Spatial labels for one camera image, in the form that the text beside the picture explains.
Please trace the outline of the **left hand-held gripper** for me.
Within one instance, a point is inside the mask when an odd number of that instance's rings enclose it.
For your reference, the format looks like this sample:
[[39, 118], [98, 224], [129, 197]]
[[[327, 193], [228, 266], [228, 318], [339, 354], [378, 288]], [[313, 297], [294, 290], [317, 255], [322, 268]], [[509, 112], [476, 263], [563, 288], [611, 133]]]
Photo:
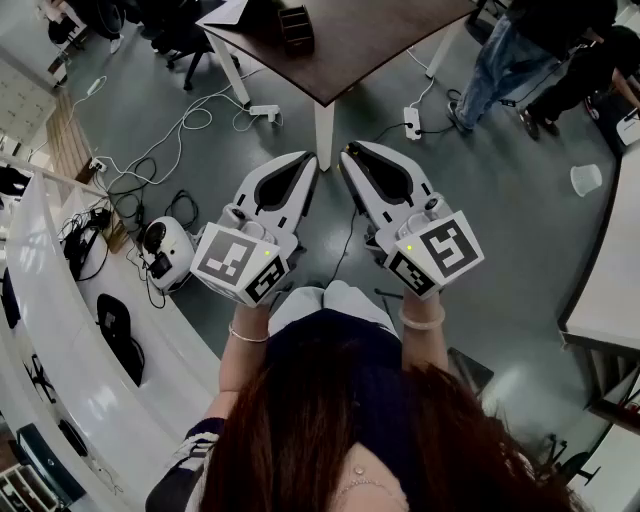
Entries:
[[251, 171], [219, 220], [204, 227], [190, 272], [209, 289], [246, 306], [263, 304], [304, 254], [295, 233], [310, 208], [318, 174], [313, 152], [298, 151]]

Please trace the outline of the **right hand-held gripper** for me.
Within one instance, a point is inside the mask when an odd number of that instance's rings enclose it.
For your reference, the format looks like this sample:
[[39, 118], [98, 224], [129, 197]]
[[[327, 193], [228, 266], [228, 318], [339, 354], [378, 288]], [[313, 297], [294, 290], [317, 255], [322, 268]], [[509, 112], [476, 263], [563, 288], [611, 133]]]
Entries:
[[[374, 227], [367, 248], [417, 298], [430, 297], [484, 260], [464, 213], [429, 194], [415, 161], [386, 145], [353, 141], [340, 153], [340, 168], [359, 212]], [[419, 188], [429, 195], [414, 203]]]

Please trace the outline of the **dark wooden box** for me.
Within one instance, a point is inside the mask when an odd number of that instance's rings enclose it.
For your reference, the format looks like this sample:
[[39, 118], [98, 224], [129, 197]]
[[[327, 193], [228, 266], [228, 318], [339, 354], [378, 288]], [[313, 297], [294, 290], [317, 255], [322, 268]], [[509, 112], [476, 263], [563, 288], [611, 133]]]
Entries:
[[309, 13], [304, 5], [278, 10], [278, 20], [285, 52], [304, 56], [314, 52], [315, 36]]

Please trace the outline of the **person's right forearm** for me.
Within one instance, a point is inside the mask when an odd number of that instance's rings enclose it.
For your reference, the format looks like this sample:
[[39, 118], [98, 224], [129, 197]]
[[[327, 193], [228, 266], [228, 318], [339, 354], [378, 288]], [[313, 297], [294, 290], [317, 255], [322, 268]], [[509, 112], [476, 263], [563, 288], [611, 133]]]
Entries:
[[[403, 304], [410, 306], [421, 304], [441, 305], [438, 293], [421, 300], [408, 288], [404, 291]], [[411, 367], [424, 369], [428, 366], [434, 366], [445, 372], [448, 371], [447, 346], [442, 325], [431, 331], [417, 331], [407, 328], [403, 324], [402, 365], [404, 369], [410, 369]]]

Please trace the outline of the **person's left forearm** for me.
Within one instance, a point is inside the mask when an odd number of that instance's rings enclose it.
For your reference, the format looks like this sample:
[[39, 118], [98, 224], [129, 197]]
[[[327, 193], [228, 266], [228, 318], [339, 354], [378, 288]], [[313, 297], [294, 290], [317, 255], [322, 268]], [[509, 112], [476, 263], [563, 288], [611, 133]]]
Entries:
[[244, 386], [258, 373], [268, 338], [269, 307], [238, 304], [221, 359], [219, 393], [207, 409], [206, 418], [228, 417]]

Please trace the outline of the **person's light trousers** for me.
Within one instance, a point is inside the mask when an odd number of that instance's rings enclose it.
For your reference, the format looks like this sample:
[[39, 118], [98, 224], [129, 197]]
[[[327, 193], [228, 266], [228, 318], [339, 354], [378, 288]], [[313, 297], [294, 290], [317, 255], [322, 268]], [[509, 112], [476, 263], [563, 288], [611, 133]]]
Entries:
[[332, 281], [326, 288], [303, 286], [293, 290], [269, 320], [269, 333], [323, 309], [331, 309], [376, 324], [398, 336], [388, 313], [376, 306], [359, 288]]

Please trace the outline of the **dark brown table white legs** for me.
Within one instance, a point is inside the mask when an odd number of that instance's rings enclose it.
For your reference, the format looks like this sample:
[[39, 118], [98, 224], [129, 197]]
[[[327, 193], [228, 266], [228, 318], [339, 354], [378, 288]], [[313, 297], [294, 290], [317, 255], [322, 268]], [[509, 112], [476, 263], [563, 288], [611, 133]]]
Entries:
[[[232, 61], [235, 48], [297, 87], [314, 102], [316, 155], [321, 170], [331, 166], [336, 100], [362, 79], [411, 46], [440, 30], [451, 41], [475, 6], [471, 0], [228, 0], [235, 24], [200, 18], [236, 97], [250, 97]], [[278, 10], [303, 6], [314, 32], [305, 56], [285, 50]]]

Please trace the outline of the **pale pink bangle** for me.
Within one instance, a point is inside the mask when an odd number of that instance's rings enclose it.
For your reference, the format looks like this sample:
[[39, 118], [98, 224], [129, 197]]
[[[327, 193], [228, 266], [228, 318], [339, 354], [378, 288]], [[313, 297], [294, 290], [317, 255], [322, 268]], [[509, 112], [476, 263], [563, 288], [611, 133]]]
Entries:
[[398, 317], [405, 327], [417, 331], [431, 331], [439, 328], [446, 317], [440, 304], [421, 304], [410, 306], [403, 304]]

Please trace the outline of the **black office chair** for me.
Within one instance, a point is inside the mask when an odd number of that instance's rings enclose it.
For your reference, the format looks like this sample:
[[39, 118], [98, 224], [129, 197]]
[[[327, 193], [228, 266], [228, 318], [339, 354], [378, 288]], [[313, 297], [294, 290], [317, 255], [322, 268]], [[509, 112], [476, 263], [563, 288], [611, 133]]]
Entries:
[[175, 51], [167, 61], [166, 67], [174, 68], [175, 62], [190, 55], [193, 56], [183, 89], [190, 91], [193, 86], [191, 79], [200, 62], [207, 53], [213, 53], [204, 31], [196, 24], [206, 14], [223, 5], [225, 0], [184, 0], [182, 4], [163, 21], [160, 33], [151, 40], [151, 47], [159, 54]]

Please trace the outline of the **white plastic cup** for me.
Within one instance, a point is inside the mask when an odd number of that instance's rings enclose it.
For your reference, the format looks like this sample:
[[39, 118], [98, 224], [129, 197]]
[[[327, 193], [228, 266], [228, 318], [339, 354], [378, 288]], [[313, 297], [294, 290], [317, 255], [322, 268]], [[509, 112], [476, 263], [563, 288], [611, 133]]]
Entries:
[[573, 166], [570, 181], [576, 194], [585, 197], [602, 186], [602, 174], [596, 164]]

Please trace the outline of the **black flat stand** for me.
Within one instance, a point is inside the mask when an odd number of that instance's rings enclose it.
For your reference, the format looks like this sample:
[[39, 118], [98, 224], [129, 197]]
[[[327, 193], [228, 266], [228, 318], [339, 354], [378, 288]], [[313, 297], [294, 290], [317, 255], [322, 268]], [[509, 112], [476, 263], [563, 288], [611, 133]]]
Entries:
[[494, 377], [494, 372], [466, 354], [451, 347], [448, 349], [451, 372], [476, 397], [480, 396]]

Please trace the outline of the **white router box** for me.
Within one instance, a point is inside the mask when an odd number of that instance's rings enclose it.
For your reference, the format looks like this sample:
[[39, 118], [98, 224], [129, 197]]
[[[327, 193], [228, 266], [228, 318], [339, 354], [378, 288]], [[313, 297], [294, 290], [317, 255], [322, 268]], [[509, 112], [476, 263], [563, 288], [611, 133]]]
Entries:
[[640, 141], [640, 110], [634, 108], [616, 124], [616, 133], [625, 146]]

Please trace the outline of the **white curved counter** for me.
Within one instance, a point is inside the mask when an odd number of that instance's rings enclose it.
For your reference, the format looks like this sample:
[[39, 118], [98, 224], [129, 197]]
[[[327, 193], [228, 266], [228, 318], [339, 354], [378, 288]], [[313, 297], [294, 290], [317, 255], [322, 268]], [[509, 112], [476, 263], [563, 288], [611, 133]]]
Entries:
[[[96, 202], [96, 193], [80, 184], [61, 199], [56, 182], [35, 173], [5, 245], [20, 324], [88, 458], [68, 444], [33, 386], [25, 391], [42, 436], [97, 508], [144, 512], [171, 455], [216, 394], [220, 362], [177, 306], [150, 298], [137, 268], [103, 241], [89, 256], [89, 279], [73, 279], [59, 233]], [[140, 383], [99, 330], [101, 294], [122, 301], [131, 315], [145, 357]]]

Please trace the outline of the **black tripod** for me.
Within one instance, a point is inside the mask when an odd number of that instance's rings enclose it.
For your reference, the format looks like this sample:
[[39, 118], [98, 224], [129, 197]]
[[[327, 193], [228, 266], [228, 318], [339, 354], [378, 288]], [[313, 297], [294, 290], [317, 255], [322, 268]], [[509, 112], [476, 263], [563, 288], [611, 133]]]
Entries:
[[561, 463], [559, 459], [568, 448], [568, 442], [566, 440], [559, 440], [555, 434], [548, 434], [545, 440], [549, 441], [550, 445], [547, 458], [542, 465], [541, 476], [544, 479], [553, 477], [565, 485], [568, 485], [575, 476], [580, 476], [586, 480], [586, 484], [589, 484], [600, 471], [601, 467], [597, 467], [592, 472], [586, 471], [583, 468], [590, 459], [588, 452], [577, 453], [564, 463]]

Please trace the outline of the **black flat case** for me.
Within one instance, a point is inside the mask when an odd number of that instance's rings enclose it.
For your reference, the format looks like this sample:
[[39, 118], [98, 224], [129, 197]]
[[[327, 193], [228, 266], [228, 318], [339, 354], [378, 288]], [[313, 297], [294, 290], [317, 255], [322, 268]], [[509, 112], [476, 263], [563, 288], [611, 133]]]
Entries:
[[23, 459], [34, 468], [63, 506], [69, 506], [86, 495], [33, 423], [17, 430], [17, 445], [24, 454]]

